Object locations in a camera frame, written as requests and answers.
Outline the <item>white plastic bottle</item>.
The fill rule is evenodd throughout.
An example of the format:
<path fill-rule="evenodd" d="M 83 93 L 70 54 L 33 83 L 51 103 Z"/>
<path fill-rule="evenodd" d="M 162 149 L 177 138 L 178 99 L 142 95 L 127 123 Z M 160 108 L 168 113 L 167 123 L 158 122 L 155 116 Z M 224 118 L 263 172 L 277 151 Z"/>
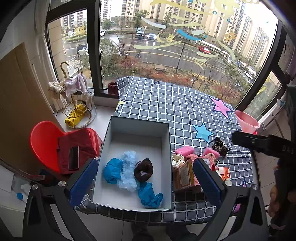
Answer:
<path fill-rule="evenodd" d="M 16 193 L 18 200 L 25 203 L 27 202 L 31 190 L 29 182 L 15 175 L 12 180 L 11 189 Z"/>

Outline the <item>dark red knitted pot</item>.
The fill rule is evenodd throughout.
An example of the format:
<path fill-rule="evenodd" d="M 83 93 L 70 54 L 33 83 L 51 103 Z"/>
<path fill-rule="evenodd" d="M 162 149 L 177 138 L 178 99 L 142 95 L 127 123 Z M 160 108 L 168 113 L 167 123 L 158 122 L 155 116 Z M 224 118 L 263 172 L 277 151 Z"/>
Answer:
<path fill-rule="evenodd" d="M 116 82 L 109 83 L 107 86 L 110 97 L 119 98 L 118 87 Z"/>

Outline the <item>light blue fluffy scrunchie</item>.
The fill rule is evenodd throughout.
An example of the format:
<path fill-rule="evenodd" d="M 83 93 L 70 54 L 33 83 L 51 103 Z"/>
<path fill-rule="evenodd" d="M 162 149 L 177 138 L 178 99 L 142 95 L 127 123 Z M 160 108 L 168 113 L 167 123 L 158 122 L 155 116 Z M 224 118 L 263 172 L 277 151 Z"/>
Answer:
<path fill-rule="evenodd" d="M 137 153 L 135 151 L 126 151 L 119 159 L 123 161 L 123 167 L 121 171 L 121 180 L 117 183 L 118 187 L 129 192 L 136 192 L 137 180 L 134 177 L 133 171 L 138 162 Z"/>

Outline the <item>white polka dot scrunchie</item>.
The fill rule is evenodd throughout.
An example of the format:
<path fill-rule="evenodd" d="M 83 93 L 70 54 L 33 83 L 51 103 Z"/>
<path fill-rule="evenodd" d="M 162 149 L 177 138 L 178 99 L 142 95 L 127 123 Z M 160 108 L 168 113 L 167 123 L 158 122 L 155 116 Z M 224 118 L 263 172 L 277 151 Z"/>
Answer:
<path fill-rule="evenodd" d="M 180 154 L 172 154 L 171 155 L 171 165 L 174 168 L 178 168 L 185 163 L 185 157 Z"/>

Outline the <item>floral printed packet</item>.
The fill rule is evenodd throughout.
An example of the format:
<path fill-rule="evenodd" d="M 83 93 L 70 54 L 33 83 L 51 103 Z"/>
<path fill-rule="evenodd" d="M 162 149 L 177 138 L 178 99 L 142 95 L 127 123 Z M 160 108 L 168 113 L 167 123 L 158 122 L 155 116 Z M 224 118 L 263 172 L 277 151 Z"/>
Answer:
<path fill-rule="evenodd" d="M 227 167 L 217 167 L 216 173 L 221 177 L 223 181 L 230 180 L 230 169 Z"/>

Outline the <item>lilac hanging towel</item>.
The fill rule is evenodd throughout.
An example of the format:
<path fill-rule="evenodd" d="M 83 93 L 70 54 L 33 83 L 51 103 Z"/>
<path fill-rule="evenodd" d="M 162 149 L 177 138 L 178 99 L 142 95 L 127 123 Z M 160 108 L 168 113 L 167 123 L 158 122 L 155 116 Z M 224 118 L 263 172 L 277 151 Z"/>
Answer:
<path fill-rule="evenodd" d="M 88 96 L 88 83 L 83 74 L 75 75 L 73 78 L 68 78 L 64 82 L 64 90 L 66 97 L 76 92 L 82 92 L 82 95 Z"/>

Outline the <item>black smartphone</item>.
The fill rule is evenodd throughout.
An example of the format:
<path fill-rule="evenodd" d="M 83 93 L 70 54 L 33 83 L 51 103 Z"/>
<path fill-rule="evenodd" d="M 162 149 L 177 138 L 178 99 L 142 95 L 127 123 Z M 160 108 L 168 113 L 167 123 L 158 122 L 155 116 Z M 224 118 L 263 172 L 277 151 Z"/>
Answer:
<path fill-rule="evenodd" d="M 71 147 L 69 150 L 68 170 L 79 169 L 79 146 Z"/>

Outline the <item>brown wooden cabinet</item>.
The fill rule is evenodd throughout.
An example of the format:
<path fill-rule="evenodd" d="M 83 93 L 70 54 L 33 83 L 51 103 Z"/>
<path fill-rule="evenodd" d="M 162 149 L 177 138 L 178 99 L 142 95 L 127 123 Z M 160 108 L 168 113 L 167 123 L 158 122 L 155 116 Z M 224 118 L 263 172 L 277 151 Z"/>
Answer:
<path fill-rule="evenodd" d="M 41 121 L 57 124 L 34 77 L 24 43 L 1 59 L 1 158 L 16 169 L 42 167 L 30 148 L 30 133 Z"/>

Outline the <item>grey open storage box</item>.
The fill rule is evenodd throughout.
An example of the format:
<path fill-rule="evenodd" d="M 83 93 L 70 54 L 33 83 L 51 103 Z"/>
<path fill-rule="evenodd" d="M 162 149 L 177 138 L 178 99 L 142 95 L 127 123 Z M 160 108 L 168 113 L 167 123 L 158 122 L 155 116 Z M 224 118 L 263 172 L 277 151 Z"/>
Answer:
<path fill-rule="evenodd" d="M 112 116 L 92 203 L 125 211 L 170 211 L 172 195 L 169 125 Z"/>

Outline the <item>blue cloth bundle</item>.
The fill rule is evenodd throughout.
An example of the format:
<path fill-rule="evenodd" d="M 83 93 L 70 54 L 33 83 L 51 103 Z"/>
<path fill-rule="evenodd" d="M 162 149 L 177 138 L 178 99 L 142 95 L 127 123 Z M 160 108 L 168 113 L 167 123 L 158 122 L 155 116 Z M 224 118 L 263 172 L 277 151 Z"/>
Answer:
<path fill-rule="evenodd" d="M 121 180 L 121 171 L 123 161 L 118 158 L 112 158 L 103 170 L 103 178 L 108 184 L 117 184 Z"/>

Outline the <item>red plastic chair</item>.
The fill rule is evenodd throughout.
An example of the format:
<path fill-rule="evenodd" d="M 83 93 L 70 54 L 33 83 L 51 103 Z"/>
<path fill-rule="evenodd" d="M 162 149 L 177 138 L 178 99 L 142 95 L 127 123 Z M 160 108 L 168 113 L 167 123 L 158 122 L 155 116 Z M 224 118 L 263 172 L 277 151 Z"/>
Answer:
<path fill-rule="evenodd" d="M 96 133 L 92 128 L 88 128 L 93 133 Z M 61 174 L 58 165 L 58 137 L 62 137 L 69 132 L 60 130 L 53 122 L 45 120 L 36 124 L 30 134 L 30 147 L 37 159 L 54 173 Z M 99 141 L 100 154 L 103 141 L 97 134 Z"/>

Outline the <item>pink patterned tissue box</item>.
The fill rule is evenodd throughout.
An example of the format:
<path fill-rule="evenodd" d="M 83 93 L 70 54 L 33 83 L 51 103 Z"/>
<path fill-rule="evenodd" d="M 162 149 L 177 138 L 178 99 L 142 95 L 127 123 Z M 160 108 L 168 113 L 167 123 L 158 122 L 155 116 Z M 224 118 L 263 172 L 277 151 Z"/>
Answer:
<path fill-rule="evenodd" d="M 174 170 L 174 191 L 191 190 L 194 193 L 202 191 L 194 172 L 193 164 L 199 156 L 191 154 L 189 159 Z"/>

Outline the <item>red folded garment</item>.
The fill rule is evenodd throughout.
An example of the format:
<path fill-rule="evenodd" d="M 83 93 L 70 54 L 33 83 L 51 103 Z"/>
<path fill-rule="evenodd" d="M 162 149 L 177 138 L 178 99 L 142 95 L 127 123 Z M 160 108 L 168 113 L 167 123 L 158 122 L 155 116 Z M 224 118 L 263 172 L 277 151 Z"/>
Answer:
<path fill-rule="evenodd" d="M 79 169 L 88 159 L 98 157 L 99 141 L 97 134 L 88 128 L 69 132 L 62 137 L 58 137 L 58 165 L 62 174 L 70 174 L 79 170 L 68 170 L 69 150 L 75 146 L 79 146 Z"/>

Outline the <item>dark brown plush item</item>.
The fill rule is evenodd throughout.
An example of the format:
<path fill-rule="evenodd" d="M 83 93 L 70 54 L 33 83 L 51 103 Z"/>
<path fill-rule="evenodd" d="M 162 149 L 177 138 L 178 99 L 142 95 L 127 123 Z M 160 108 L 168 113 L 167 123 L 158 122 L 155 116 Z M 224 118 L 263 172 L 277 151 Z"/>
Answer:
<path fill-rule="evenodd" d="M 150 159 L 145 158 L 142 161 L 137 162 L 133 174 L 139 183 L 144 183 L 151 178 L 153 172 L 152 162 Z"/>

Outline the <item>pink foam sponge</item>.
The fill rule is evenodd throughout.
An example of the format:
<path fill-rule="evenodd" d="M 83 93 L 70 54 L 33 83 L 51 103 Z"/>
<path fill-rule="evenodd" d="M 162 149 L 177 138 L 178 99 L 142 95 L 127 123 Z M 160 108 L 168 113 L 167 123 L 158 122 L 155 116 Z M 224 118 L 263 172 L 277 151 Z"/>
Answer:
<path fill-rule="evenodd" d="M 209 148 L 209 147 L 207 147 L 207 148 L 203 151 L 202 156 L 206 156 L 207 154 L 213 154 L 217 160 L 218 160 L 219 157 L 220 157 L 220 154 L 219 154 L 217 151 L 215 151 L 214 149 Z"/>
<path fill-rule="evenodd" d="M 187 157 L 191 154 L 194 154 L 195 149 L 191 146 L 183 146 L 175 150 L 175 154 L 182 155 L 183 157 Z"/>

